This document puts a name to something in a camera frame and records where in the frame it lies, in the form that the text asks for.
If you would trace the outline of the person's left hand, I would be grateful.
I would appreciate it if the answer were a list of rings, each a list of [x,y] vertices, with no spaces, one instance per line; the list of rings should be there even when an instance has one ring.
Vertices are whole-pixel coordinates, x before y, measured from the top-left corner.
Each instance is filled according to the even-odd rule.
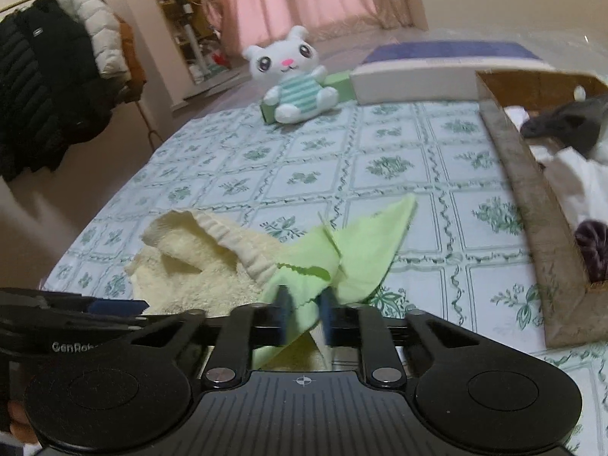
[[[10,431],[17,432],[18,430],[29,430],[30,422],[25,412],[25,408],[18,401],[9,401],[7,404],[8,415],[10,419]]]

